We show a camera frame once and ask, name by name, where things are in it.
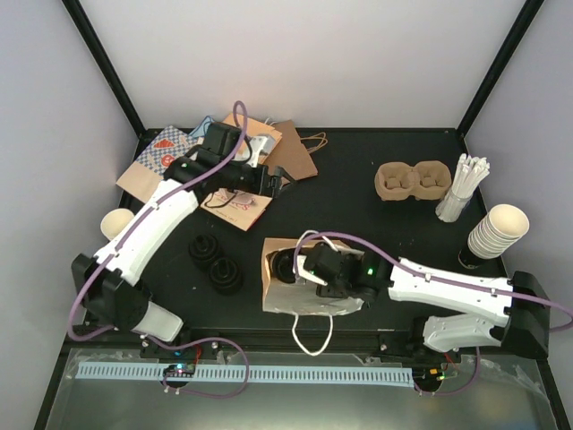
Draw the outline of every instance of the white wall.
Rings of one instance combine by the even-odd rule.
[[[58,0],[0,4],[0,426],[32,428],[133,130]]]
[[[531,271],[551,299],[573,307],[573,2],[545,2],[500,78],[467,144],[487,156],[489,206],[522,208],[531,229],[505,254]],[[553,313],[554,323],[565,320]],[[551,336],[550,364],[573,420],[573,331]]]
[[[82,0],[147,127],[456,127],[524,0]]]

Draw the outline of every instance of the stack of paper cups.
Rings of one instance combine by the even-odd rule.
[[[498,204],[472,230],[459,253],[459,262],[474,269],[502,255],[529,230],[527,215],[510,204]]]

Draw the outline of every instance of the black table surface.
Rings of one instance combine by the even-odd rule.
[[[301,135],[320,130],[302,129]],[[464,144],[451,130],[387,131],[327,129],[329,144],[312,158],[317,177],[305,179],[274,200],[246,232],[224,220],[197,210],[169,236],[142,274],[154,301],[181,316],[195,330],[219,335],[242,333],[287,334],[293,316],[262,312],[261,249],[265,237],[299,237],[307,229],[334,230],[373,242],[395,257],[424,265],[481,276],[503,276],[500,261],[475,271],[464,269],[458,252],[471,229],[485,214],[475,195],[455,223],[435,215],[436,201],[383,202],[374,189],[378,167],[390,161],[413,166],[439,160],[453,173]],[[137,211],[141,204],[129,205]],[[192,264],[187,248],[200,233],[216,236],[226,253],[244,271],[244,286],[234,296],[223,297]],[[376,334],[408,330],[417,316],[453,314],[438,307],[389,300],[381,294],[371,306],[335,318],[337,333]],[[324,317],[305,316],[300,331],[318,334],[328,329]]]

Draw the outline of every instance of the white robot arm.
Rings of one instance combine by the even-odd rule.
[[[382,289],[389,298],[434,305],[461,314],[429,316],[415,321],[412,342],[440,353],[456,348],[492,346],[528,358],[547,358],[549,309],[514,300],[496,291],[513,291],[547,298],[529,273],[516,271],[513,279],[481,278],[441,271],[400,259],[400,265],[382,260],[371,251],[341,252],[324,243],[306,255],[298,255],[299,276],[313,282],[320,297],[356,297],[373,301]],[[424,273],[425,278],[408,270]],[[448,282],[463,282],[491,292],[460,288]]]
[[[192,149],[193,155],[197,154],[195,160],[191,159],[191,153],[176,159],[150,200],[114,240],[93,257],[80,254],[73,261],[74,282],[76,289],[81,291],[94,270],[112,256],[83,299],[83,305],[102,323],[113,324],[122,331],[136,331],[172,341],[184,322],[153,303],[141,283],[141,273],[153,254],[175,227],[219,188],[277,197],[286,186],[295,182],[282,168],[277,168],[275,173],[278,174],[271,176],[266,166],[257,166],[259,152],[249,145],[248,159],[231,161],[192,190],[182,189],[183,184],[219,165],[236,146],[239,135],[240,130],[230,125],[211,124],[203,144]],[[257,146],[263,147],[264,142],[258,142]],[[283,177],[289,180],[289,185],[283,185]]]

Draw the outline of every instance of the white rope handle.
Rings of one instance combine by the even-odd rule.
[[[311,352],[301,343],[301,341],[298,339],[298,336],[296,336],[296,325],[298,324],[298,314],[295,314],[295,323],[293,324],[293,329],[291,330],[291,332],[293,333],[293,339],[295,340],[296,345],[298,345],[304,353],[308,354],[311,357],[317,357],[320,354],[322,354],[330,343],[330,338],[332,337],[332,329],[334,328],[334,321],[332,321],[332,315],[329,315],[329,320],[330,320],[329,335],[326,337],[326,340],[324,341],[322,347],[318,351]]]

